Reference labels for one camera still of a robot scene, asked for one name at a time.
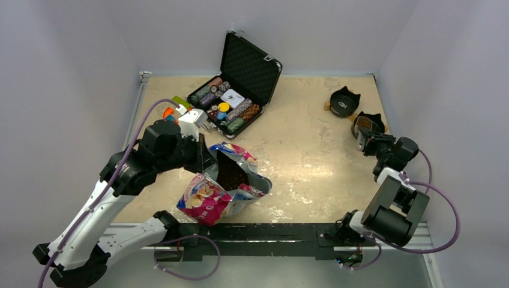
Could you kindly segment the pink blue pet food bag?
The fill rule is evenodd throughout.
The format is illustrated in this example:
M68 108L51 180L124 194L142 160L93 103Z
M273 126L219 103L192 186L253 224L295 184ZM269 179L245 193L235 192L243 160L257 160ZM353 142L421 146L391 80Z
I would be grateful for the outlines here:
M213 226L270 193L272 182L258 174L257 158L233 143L212 145L215 163L195 174L176 208L199 224Z

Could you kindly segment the clear plastic scoop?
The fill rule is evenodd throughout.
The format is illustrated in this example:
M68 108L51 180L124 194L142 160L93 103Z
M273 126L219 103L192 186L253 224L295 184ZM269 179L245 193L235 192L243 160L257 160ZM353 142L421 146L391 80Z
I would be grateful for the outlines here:
M363 152L366 146L370 130L366 127L357 127L357 150Z

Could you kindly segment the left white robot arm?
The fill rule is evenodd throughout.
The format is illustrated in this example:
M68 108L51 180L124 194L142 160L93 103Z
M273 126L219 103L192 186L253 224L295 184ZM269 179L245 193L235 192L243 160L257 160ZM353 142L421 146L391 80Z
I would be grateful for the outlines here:
M54 241L34 248L34 257L44 266L43 276L57 287L90 287L114 263L142 247L176 243L180 224L167 211L111 237L104 237L104 232L159 174L181 168L200 172L212 162L201 125L200 120L185 118L155 121L142 130L141 139L112 155L68 227Z

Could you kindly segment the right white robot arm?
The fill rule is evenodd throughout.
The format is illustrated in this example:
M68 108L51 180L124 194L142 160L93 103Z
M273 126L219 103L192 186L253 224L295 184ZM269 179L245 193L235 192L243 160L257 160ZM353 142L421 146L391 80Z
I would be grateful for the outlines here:
M336 236L344 244L356 244L362 234L373 233L391 244L405 246L430 200L409 183L404 172L419 147L407 137L396 139L366 128L360 128L357 140L363 155L376 157L372 173L379 188L365 210L348 212L336 224Z

